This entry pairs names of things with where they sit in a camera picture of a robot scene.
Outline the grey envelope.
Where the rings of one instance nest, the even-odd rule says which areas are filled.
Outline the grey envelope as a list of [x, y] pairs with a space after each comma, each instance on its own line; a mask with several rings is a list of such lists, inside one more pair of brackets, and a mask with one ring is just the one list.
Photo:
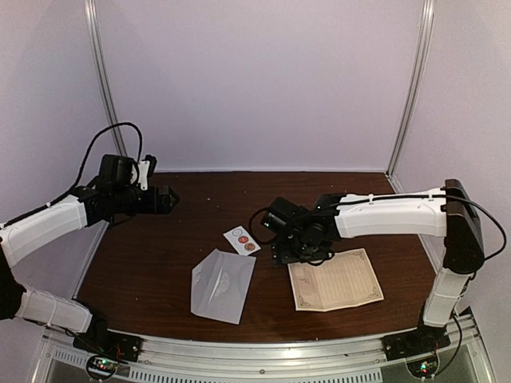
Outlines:
[[192, 269], [191, 313], [238, 325], [256, 258], [213, 250]]

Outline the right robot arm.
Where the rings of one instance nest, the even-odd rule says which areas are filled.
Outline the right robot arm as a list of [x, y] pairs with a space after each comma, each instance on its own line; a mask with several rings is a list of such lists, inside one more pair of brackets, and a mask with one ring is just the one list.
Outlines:
[[415, 194], [327, 194], [313, 208], [277, 197], [264, 208], [260, 223], [270, 240], [275, 266], [319, 266], [334, 256], [342, 239], [368, 235], [428, 235], [444, 239], [442, 267], [422, 308], [410, 346], [426, 352], [440, 338], [469, 278], [485, 262], [479, 216], [459, 180]]

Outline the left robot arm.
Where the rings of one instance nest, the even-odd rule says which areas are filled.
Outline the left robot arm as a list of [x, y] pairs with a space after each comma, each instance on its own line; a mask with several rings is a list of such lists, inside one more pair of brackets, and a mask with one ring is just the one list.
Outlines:
[[85, 186], [73, 186], [56, 203], [49, 203], [19, 220], [1, 225], [1, 318], [21, 318], [83, 334], [98, 354], [107, 354], [115, 338], [90, 308], [17, 282], [12, 269], [36, 250], [69, 233], [108, 222], [116, 215], [167, 215], [179, 203], [168, 186], [154, 187], [149, 178], [156, 157], [136, 161], [105, 155], [99, 173]]

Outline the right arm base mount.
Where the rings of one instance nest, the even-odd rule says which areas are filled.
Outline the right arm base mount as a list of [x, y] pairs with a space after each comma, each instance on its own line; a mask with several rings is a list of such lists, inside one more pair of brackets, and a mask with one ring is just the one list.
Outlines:
[[446, 326], [428, 326], [423, 321], [422, 307], [418, 326], [382, 338], [382, 347], [387, 361], [404, 360], [410, 376], [419, 380], [433, 379], [441, 371], [438, 351], [451, 344]]

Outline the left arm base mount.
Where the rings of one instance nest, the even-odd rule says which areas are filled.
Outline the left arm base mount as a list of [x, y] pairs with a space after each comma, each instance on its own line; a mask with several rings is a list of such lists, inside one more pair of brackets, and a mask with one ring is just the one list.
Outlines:
[[112, 331], [107, 317], [90, 306], [91, 323], [84, 333], [67, 331], [73, 337], [73, 347], [90, 353], [85, 371], [95, 381], [106, 381], [118, 369], [129, 362], [137, 362], [142, 338], [136, 335]]

